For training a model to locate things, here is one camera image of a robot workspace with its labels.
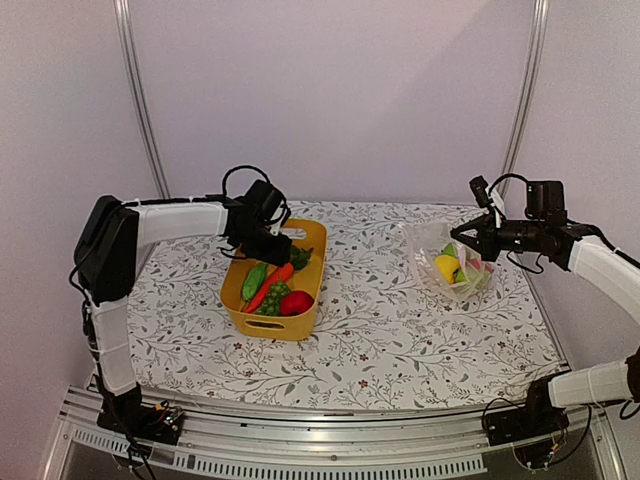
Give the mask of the green apple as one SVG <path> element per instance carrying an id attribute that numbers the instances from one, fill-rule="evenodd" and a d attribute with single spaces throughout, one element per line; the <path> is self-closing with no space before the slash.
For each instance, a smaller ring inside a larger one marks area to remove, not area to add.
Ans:
<path id="1" fill-rule="evenodd" d="M 490 279 L 491 273 L 483 270 L 468 269 L 465 273 L 467 283 L 473 288 L 482 288 Z"/>
<path id="2" fill-rule="evenodd" d="M 448 243 L 443 251 L 442 251 L 443 255 L 447 255 L 447 256 L 451 256 L 451 257 L 456 257 L 457 256 L 457 252 L 456 249 L 454 247 L 454 245 L 452 243 Z"/>

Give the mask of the clear zip top bag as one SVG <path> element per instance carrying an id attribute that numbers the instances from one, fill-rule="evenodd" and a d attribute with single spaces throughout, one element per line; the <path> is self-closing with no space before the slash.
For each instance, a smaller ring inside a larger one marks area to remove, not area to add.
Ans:
<path id="1" fill-rule="evenodd" d="M 454 240 L 444 221 L 400 223 L 409 264 L 420 286 L 461 303 L 488 286 L 494 266 Z"/>

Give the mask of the yellow lemon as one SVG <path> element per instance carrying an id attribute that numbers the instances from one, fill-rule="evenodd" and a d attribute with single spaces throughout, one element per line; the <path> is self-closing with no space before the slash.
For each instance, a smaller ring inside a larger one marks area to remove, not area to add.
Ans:
<path id="1" fill-rule="evenodd" d="M 449 285 L 456 283 L 456 276 L 461 268 L 456 257 L 440 255 L 434 259 L 434 264 Z"/>

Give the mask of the green cucumber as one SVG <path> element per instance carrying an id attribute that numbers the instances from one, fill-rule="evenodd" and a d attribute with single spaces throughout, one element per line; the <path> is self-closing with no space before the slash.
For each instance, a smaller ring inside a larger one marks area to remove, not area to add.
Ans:
<path id="1" fill-rule="evenodd" d="M 244 302 L 251 302 L 260 291 L 267 279 L 268 269 L 268 264 L 260 263 L 248 272 L 241 290 L 241 296 Z"/>

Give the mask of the orange carrot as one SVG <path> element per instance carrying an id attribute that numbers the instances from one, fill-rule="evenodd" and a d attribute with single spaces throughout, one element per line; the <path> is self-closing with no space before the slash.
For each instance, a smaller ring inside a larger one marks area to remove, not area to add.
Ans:
<path id="1" fill-rule="evenodd" d="M 278 281 L 286 283 L 296 271 L 304 269 L 309 263 L 312 253 L 313 248 L 302 249 L 292 246 L 290 249 L 290 262 L 283 267 L 276 267 L 271 274 L 267 274 L 267 279 L 262 288 L 251 302 L 246 302 L 244 311 L 248 313 L 256 311 L 268 293 L 270 286 Z"/>

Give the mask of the yellow plastic basket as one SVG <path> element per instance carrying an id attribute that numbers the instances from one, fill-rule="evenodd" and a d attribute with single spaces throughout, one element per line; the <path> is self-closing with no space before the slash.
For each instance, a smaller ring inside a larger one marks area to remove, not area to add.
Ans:
<path id="1" fill-rule="evenodd" d="M 299 315 L 265 316 L 255 312 L 248 313 L 241 298 L 241 287 L 250 269 L 258 261 L 233 260 L 221 287 L 220 299 L 232 322 L 246 336 L 299 341 L 308 338 L 313 332 L 324 277 L 328 232 L 323 224 L 304 219 L 288 220 L 285 229 L 304 231 L 305 236 L 294 239 L 293 244 L 302 249 L 313 249 L 308 265 L 301 272 L 294 273 L 286 284 L 293 291 L 310 294 L 314 302 Z"/>

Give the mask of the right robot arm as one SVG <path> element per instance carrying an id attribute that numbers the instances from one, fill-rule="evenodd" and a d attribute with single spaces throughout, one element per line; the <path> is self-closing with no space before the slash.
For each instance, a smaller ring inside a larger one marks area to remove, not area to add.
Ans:
<path id="1" fill-rule="evenodd" d="M 558 180 L 526 180 L 521 219 L 509 219 L 497 185 L 477 176 L 470 181 L 483 215 L 451 230 L 451 237 L 494 261 L 502 253 L 533 253 L 578 278 L 616 317 L 639 320 L 639 263 L 616 247 L 594 224 L 569 218 L 564 186 Z M 611 354 L 605 361 L 532 382 L 517 427 L 537 436 L 556 413 L 579 405 L 639 403 L 639 354 Z"/>

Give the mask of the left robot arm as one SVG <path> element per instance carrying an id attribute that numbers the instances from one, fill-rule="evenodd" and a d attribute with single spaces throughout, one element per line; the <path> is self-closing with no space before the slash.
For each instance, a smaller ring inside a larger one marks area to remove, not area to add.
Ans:
<path id="1" fill-rule="evenodd" d="M 117 397 L 108 410 L 128 434 L 148 426 L 148 412 L 125 396 L 138 386 L 130 359 L 127 307 L 148 246 L 182 238 L 214 236 L 234 259 L 285 265 L 292 241 L 274 227 L 290 215 L 284 194 L 265 180 L 236 198 L 223 194 L 124 202 L 101 196 L 74 250 L 74 269 L 90 311 L 89 336 L 106 391 Z"/>

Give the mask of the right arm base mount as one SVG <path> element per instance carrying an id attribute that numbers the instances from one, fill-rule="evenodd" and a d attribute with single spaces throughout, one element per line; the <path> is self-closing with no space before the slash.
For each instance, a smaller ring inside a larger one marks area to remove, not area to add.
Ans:
<path id="1" fill-rule="evenodd" d="M 548 391 L 554 377 L 556 374 L 533 381 L 523 406 L 498 397 L 482 413 L 481 425 L 491 446 L 547 435 L 543 441 L 515 449 L 516 460 L 528 469 L 549 467 L 567 437 L 568 417 L 564 409 L 552 405 Z"/>

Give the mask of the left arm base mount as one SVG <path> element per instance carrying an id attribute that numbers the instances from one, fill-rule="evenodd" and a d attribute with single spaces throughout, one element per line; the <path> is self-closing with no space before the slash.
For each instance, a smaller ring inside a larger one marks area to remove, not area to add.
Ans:
<path id="1" fill-rule="evenodd" d="M 115 396 L 101 389 L 103 398 L 97 425 L 127 438 L 177 445 L 184 424 L 184 410 L 167 400 L 153 406 L 142 403 L 141 388 Z"/>

